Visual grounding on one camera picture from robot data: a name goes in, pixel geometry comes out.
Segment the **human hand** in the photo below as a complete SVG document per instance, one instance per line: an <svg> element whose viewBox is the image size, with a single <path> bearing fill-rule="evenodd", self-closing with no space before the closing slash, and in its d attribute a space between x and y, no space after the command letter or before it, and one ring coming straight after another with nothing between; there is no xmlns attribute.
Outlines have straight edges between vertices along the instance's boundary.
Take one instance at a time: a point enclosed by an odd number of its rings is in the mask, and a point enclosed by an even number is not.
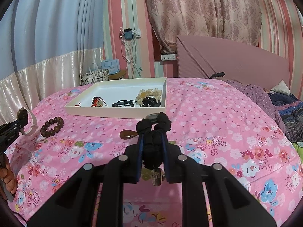
<svg viewBox="0 0 303 227"><path fill-rule="evenodd" d="M0 167L0 178L4 180L6 184L6 188L11 194L15 194L17 191L17 182L15 176L11 170L11 166L9 164L9 159L6 154L3 154L5 167ZM4 200L7 200L7 196L4 191L0 187L0 195Z"/></svg>

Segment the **pink floral bedsheet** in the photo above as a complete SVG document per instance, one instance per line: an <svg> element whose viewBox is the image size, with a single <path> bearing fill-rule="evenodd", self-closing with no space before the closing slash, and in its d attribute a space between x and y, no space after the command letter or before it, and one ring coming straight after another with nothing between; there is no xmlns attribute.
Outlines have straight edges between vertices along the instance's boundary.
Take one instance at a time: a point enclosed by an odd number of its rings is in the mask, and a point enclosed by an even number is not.
<svg viewBox="0 0 303 227"><path fill-rule="evenodd" d="M38 124L61 116L63 129L48 139L39 130L21 136L6 152L18 175L10 207L26 219L83 164L105 164L136 143L121 140L119 132L135 130L138 120L66 114L64 105L88 87L41 101L33 110ZM166 106L168 139L198 163L224 165L281 226L303 195L303 167L277 124L244 94L214 79L168 79ZM181 199L180 184L154 187L151 172L143 169L140 183L124 187L124 227L181 227Z"/></svg>

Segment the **headboard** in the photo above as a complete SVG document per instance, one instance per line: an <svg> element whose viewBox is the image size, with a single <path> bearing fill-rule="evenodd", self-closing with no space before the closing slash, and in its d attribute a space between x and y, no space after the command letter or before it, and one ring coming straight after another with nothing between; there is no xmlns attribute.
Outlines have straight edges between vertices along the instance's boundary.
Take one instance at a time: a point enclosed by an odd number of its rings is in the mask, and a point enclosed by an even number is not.
<svg viewBox="0 0 303 227"><path fill-rule="evenodd" d="M178 76L209 78L225 72L225 78L245 85L271 89L283 79L289 86L288 61L269 51L227 39L177 36Z"/></svg>

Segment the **curtain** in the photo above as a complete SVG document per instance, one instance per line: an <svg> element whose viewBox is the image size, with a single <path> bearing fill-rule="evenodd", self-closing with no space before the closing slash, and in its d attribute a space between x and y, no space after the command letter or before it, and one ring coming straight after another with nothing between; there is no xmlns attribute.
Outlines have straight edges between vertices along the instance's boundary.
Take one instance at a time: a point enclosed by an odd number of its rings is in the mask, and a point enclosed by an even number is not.
<svg viewBox="0 0 303 227"><path fill-rule="evenodd" d="M146 0L164 52L176 52L176 35L211 36L258 45L258 0Z"/></svg>
<svg viewBox="0 0 303 227"><path fill-rule="evenodd" d="M0 124L101 61L103 0L14 0L0 21Z"/></svg>

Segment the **striped wallpaper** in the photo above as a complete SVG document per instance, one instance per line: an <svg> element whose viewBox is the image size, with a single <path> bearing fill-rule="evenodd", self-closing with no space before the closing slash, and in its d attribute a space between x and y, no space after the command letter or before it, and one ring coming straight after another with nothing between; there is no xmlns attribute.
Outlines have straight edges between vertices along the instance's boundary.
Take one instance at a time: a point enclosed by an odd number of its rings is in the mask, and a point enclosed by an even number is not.
<svg viewBox="0 0 303 227"><path fill-rule="evenodd" d="M291 92L303 99L303 18L292 0L259 0L262 11L261 40L259 46L289 60ZM120 27L141 29L137 39L137 67L141 76L173 77L176 62L154 62L152 28L145 0L106 0L104 15L104 54L106 58L119 59L125 68L119 40Z"/></svg>

